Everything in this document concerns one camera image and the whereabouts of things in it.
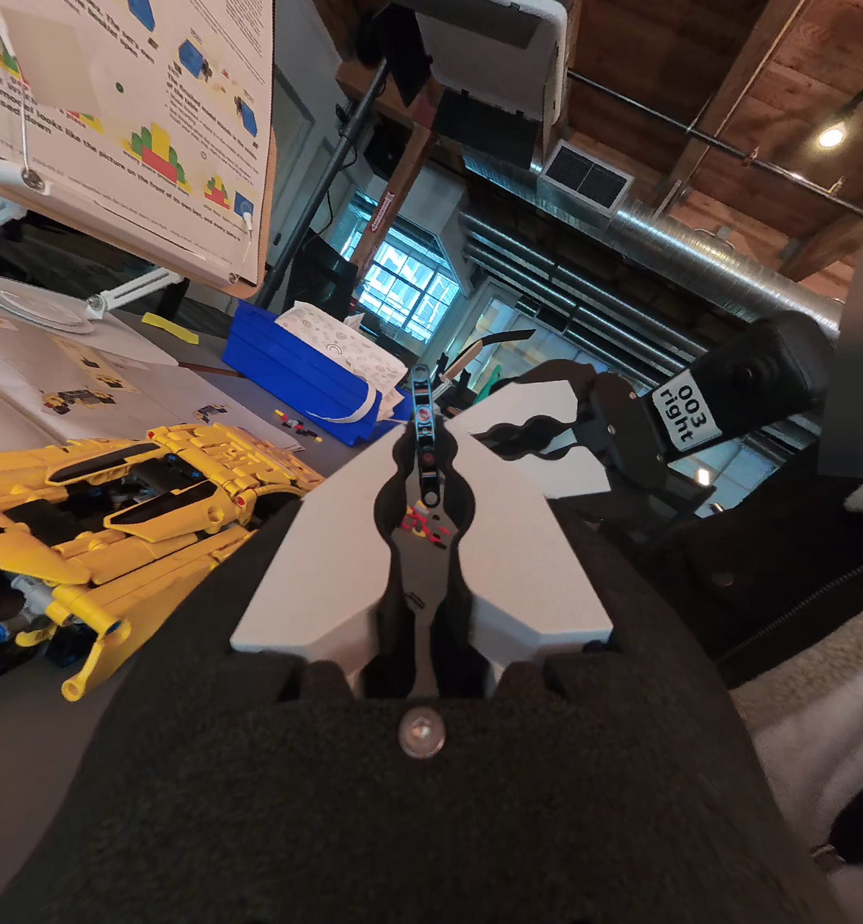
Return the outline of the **yellow sticky note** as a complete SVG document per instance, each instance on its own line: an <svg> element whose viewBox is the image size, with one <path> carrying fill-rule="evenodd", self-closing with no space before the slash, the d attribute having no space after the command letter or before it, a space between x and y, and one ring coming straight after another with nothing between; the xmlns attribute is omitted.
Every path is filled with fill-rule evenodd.
<svg viewBox="0 0 863 924"><path fill-rule="evenodd" d="M176 339L192 346L199 346L199 335L183 327L179 323L162 317L154 312L146 312L141 317L141 322L158 330L164 331Z"/></svg>

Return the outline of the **white board stand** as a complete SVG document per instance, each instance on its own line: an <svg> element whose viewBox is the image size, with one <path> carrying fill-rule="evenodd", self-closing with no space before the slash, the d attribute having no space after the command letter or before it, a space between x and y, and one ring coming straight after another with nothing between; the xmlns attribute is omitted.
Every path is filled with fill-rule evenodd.
<svg viewBox="0 0 863 924"><path fill-rule="evenodd" d="M0 228L25 216L24 207L0 197ZM115 309L181 282L183 277L177 273L154 267L82 301L0 276L0 308L58 333L89 335L95 331L95 323L105 321Z"/></svg>

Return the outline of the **dark upright panel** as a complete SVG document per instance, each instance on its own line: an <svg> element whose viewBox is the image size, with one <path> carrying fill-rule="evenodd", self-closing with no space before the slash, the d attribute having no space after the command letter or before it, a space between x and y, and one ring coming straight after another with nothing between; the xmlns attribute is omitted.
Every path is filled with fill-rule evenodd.
<svg viewBox="0 0 863 924"><path fill-rule="evenodd" d="M280 314L297 302L319 308L337 321L349 314L358 265L346 260L312 229L292 261Z"/></svg>

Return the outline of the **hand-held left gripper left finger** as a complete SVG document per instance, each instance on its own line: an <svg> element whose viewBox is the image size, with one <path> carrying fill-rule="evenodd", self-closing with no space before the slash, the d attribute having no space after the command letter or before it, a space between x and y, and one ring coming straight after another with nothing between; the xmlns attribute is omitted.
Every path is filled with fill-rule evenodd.
<svg viewBox="0 0 863 924"><path fill-rule="evenodd" d="M413 687L413 612L392 539L412 471L413 432L397 424L310 491L232 648L329 661L357 687Z"/></svg>

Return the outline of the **person's fleece-lined jacket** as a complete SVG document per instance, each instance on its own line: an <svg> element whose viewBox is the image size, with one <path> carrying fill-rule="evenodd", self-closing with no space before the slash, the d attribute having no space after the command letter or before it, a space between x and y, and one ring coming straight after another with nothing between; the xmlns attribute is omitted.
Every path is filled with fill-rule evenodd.
<svg viewBox="0 0 863 924"><path fill-rule="evenodd" d="M863 922L863 479L819 474L818 454L655 541L599 531L712 660L785 819Z"/></svg>

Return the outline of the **grey desk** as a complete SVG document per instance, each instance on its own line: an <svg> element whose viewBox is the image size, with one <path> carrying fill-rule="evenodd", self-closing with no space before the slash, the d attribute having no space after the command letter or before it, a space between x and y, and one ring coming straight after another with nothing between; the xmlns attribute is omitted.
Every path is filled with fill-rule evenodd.
<svg viewBox="0 0 863 924"><path fill-rule="evenodd" d="M2 313L17 318L0 308ZM141 317L128 311L112 313L95 323L90 344L107 352L131 345L142 349L139 355L151 345L161 352L151 362L188 368L280 429L273 412L287 405L222 361L229 316L205 306L180 316L179 323L198 333L199 346L145 325ZM86 336L42 329L64 337ZM0 675L0 891L49 826L102 712L126 676L123 669L71 703L64 699L61 684L73 671L73 665L60 668L37 653Z"/></svg>

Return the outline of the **white ceiling vent grille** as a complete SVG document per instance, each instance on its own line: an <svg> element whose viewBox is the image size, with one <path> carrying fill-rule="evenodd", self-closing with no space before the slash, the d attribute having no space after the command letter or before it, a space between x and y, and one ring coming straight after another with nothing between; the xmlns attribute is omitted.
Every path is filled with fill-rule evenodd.
<svg viewBox="0 0 863 924"><path fill-rule="evenodd" d="M564 214L609 221L627 201L634 179L571 142L560 141L541 169L538 190Z"/></svg>

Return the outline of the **blue plastic bin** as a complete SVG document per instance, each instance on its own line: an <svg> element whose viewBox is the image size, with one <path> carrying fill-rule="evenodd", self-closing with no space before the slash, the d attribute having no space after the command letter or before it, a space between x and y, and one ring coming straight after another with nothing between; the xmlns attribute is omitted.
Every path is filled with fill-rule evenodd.
<svg viewBox="0 0 863 924"><path fill-rule="evenodd" d="M412 397L398 386L396 418L378 422L380 397L368 385L275 323L279 317L240 302L223 360L302 417L348 446L371 443L410 421Z"/></svg>

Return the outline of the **open instruction booklet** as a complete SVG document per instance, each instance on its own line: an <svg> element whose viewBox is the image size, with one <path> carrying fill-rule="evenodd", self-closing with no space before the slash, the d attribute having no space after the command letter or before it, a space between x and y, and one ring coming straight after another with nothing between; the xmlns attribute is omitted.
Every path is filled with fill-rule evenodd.
<svg viewBox="0 0 863 924"><path fill-rule="evenodd" d="M287 431L265 422L188 368L154 363L148 345L107 352L92 337L64 337L0 314L0 451L77 438L147 436L160 426L232 425L300 453Z"/></svg>

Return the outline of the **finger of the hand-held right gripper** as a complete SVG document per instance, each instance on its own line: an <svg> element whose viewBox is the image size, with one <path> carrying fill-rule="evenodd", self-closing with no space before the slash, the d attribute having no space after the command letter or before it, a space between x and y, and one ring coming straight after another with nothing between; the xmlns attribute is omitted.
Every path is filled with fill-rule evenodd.
<svg viewBox="0 0 863 924"><path fill-rule="evenodd" d="M506 461L556 460L576 445L578 411L579 398L566 380L511 382L444 426L452 436L467 435Z"/></svg>
<svg viewBox="0 0 863 924"><path fill-rule="evenodd" d="M608 471L594 453L579 444L563 445L539 454L546 466L540 476L541 491L546 499L607 493L610 491Z"/></svg>

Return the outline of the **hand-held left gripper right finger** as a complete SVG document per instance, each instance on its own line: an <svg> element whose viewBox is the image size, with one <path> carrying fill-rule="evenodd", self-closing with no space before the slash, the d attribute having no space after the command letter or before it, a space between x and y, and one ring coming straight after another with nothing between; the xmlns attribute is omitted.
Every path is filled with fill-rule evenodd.
<svg viewBox="0 0 863 924"><path fill-rule="evenodd" d="M467 435L452 437L451 485L464 482L473 503L452 550L469 592L467 640L486 663L483 686L496 687L510 664L607 642L610 617L541 491L544 463L506 461Z"/></svg>

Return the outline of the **white patterned paper bag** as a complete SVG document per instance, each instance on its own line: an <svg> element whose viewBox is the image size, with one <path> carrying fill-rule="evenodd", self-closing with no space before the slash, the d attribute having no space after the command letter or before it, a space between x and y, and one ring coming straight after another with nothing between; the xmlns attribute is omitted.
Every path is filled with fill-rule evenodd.
<svg viewBox="0 0 863 924"><path fill-rule="evenodd" d="M369 397L380 397L378 422L394 420L402 396L396 387L406 375L401 360L377 346L359 329L334 319L327 312L302 301L276 318L286 330L316 352L363 380Z"/></svg>

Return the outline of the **paned window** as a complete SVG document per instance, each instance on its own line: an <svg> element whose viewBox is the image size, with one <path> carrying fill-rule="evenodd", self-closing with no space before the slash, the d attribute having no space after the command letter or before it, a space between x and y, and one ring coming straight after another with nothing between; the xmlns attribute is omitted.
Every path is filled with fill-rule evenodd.
<svg viewBox="0 0 863 924"><path fill-rule="evenodd" d="M426 345L461 292L437 238L396 219L354 295L361 308L379 319L383 332Z"/></svg>

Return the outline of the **silver ventilation duct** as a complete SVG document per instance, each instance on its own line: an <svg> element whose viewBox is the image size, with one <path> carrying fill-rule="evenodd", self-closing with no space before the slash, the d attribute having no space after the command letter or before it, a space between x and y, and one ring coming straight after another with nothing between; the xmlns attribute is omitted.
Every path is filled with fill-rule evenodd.
<svg viewBox="0 0 863 924"><path fill-rule="evenodd" d="M496 173L470 174L471 201L480 217L493 218L497 230L515 230L533 246L540 232L527 232L521 219L540 218L576 242L609 249L622 260L701 298L743 321L797 312L818 325L833 345L840 336L844 304L780 275L724 241L669 217L655 217L641 202L626 203L610 218L576 214L553 202L537 182Z"/></svg>

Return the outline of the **yellow toy brick car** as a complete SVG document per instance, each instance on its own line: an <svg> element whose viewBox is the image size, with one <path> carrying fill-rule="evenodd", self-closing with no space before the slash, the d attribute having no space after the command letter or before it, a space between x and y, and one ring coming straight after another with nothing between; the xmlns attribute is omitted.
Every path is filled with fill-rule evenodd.
<svg viewBox="0 0 863 924"><path fill-rule="evenodd" d="M221 423L0 452L0 677L43 654L76 702L253 533L324 481Z"/></svg>

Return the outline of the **black beam piece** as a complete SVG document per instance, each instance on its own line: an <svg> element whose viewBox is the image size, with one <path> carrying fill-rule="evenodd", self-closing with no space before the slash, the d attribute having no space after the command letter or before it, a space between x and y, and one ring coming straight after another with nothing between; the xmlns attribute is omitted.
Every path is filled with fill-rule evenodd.
<svg viewBox="0 0 863 924"><path fill-rule="evenodd" d="M420 500L429 510L439 507L442 495L442 466L446 461L446 444L438 433L438 414L433 401L430 371L424 364L415 365L410 373L413 402L412 426L414 431L415 470ZM423 450L436 454L437 464L424 468L420 462Z"/></svg>

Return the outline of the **cluster of tiny coloured pieces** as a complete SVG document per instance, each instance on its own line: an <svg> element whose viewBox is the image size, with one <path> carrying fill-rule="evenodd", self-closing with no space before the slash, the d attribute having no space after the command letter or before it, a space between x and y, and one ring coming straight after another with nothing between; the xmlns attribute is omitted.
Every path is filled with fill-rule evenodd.
<svg viewBox="0 0 863 924"><path fill-rule="evenodd" d="M279 422L279 424L284 429L295 434L296 437L309 438L310 440L314 441L317 444L321 444L323 442L323 437L321 436L321 434L315 430L312 430L309 427L307 422L291 418L288 414L286 414L281 409L274 410L273 414L276 420Z"/></svg>

